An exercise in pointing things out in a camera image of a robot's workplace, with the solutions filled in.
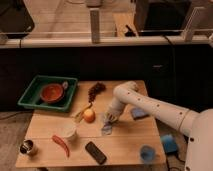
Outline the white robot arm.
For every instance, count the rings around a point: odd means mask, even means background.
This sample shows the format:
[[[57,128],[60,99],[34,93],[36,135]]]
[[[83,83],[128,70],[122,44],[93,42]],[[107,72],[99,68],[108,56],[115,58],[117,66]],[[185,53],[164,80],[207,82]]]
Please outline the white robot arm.
[[[138,92],[136,82],[128,81],[114,88],[105,114],[107,120],[117,121],[127,104],[141,108],[189,138],[184,171],[213,171],[213,108],[198,113],[147,97]]]

